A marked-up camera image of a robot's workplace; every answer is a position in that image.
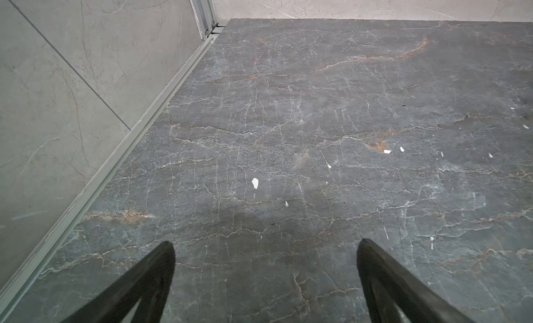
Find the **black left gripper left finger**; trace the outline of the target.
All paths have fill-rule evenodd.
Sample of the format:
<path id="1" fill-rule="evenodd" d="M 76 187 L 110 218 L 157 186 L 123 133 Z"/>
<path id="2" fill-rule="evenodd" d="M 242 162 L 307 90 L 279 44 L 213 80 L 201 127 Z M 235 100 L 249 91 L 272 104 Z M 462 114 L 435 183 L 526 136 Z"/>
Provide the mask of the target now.
<path id="1" fill-rule="evenodd" d="M 104 292 L 63 321 L 122 322 L 134 310 L 132 322 L 159 322 L 175 264 L 173 244 L 162 242 Z"/>

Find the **aluminium frame rail left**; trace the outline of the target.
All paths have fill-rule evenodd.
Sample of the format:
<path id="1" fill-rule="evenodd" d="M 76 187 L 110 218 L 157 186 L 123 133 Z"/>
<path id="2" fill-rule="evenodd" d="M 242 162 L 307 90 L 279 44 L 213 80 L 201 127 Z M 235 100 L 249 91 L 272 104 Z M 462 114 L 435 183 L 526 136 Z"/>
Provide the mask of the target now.
<path id="1" fill-rule="evenodd" d="M 217 25 L 212 0 L 1 0 L 1 317 Z"/>

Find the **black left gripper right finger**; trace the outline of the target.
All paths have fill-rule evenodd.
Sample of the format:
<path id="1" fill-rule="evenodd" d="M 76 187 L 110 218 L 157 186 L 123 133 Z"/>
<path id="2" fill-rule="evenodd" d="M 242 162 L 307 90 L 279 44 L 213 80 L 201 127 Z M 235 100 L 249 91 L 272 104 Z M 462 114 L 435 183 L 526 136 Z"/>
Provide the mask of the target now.
<path id="1" fill-rule="evenodd" d="M 371 239 L 360 241 L 357 268 L 372 322 L 472 322 Z"/>

